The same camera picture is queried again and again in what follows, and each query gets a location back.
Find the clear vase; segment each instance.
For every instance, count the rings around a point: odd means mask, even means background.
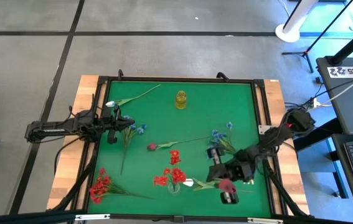
[[[168,191],[171,194],[177,194],[180,191],[180,189],[181,189],[181,185],[180,184],[170,183],[168,185]]]

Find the gray floor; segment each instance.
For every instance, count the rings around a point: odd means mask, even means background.
[[[296,3],[286,3],[291,12]],[[69,30],[77,5],[78,0],[0,1],[0,30]],[[330,21],[342,7],[319,4],[303,31],[321,32],[324,23],[318,21]],[[91,0],[85,3],[77,30],[273,32],[286,19],[277,0]],[[344,14],[331,30],[351,32],[349,26],[351,21]],[[0,36],[0,214],[7,211],[29,147],[24,139],[26,126],[42,112],[66,38]],[[74,37],[50,119],[66,117],[80,75],[116,75],[119,68],[127,76],[214,77],[224,72],[230,78],[279,79],[285,101],[303,103],[319,87],[313,83],[317,72],[310,74],[299,56],[280,54],[304,50],[313,40],[302,38],[287,44],[276,37]],[[312,62],[336,53],[346,43],[330,38],[319,41],[310,53]],[[317,125],[334,116],[332,108],[313,111]],[[21,212],[45,210],[54,156],[61,144],[40,147]],[[324,200],[327,192],[314,191],[313,184],[307,184],[311,180],[303,177],[313,215],[333,218],[353,209],[352,204]],[[318,209],[336,206],[331,211],[334,216]]]

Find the green board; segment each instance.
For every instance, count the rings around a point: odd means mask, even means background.
[[[148,144],[164,144],[170,141],[210,136],[213,129],[227,132],[231,121],[232,143],[243,149],[258,143],[257,121],[249,84],[223,83],[173,83],[173,82],[111,82],[109,101],[138,96],[161,84],[147,95],[121,106],[122,115],[131,116],[137,127],[142,123],[148,128],[143,135],[136,135],[127,152],[123,174],[120,175],[123,146],[121,134],[118,142],[108,144],[107,133],[103,134],[98,152],[95,179],[103,167],[115,183],[134,194],[154,199],[124,195],[104,197],[101,204],[90,201],[89,213],[119,213],[137,215],[184,215],[211,217],[270,217],[265,178],[257,173],[255,184],[235,183],[240,202],[224,205],[220,201],[220,190],[207,189],[194,192],[193,187],[181,185],[176,195],[167,187],[153,185],[155,176],[161,176],[169,164],[169,151],[177,149],[182,162],[179,168],[187,178],[205,181],[209,166],[205,150],[209,139],[176,144],[167,149],[148,151]],[[175,96],[180,90],[187,94],[184,110],[175,107]],[[222,156],[223,161],[231,155]]]

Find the white stand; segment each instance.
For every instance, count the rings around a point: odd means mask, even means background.
[[[276,27],[276,36],[289,43],[298,41],[300,37],[299,29],[318,1],[319,0],[301,0],[298,5],[296,5],[292,15],[288,18],[287,23]]]

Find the white cable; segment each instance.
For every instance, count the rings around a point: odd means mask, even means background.
[[[287,12],[287,15],[289,17],[289,12],[288,12],[288,9],[287,9],[287,5],[285,4],[285,2],[283,0],[278,0],[280,2],[280,4],[282,4],[284,6],[284,10]]]
[[[327,106],[326,103],[331,102],[332,100],[335,100],[338,96],[341,96],[343,93],[345,93],[348,89],[350,89],[352,87],[353,87],[353,83],[350,86],[348,86],[345,90],[343,90],[342,92],[338,93],[336,96],[332,97],[330,100],[327,100],[326,102],[321,103],[318,107]]]

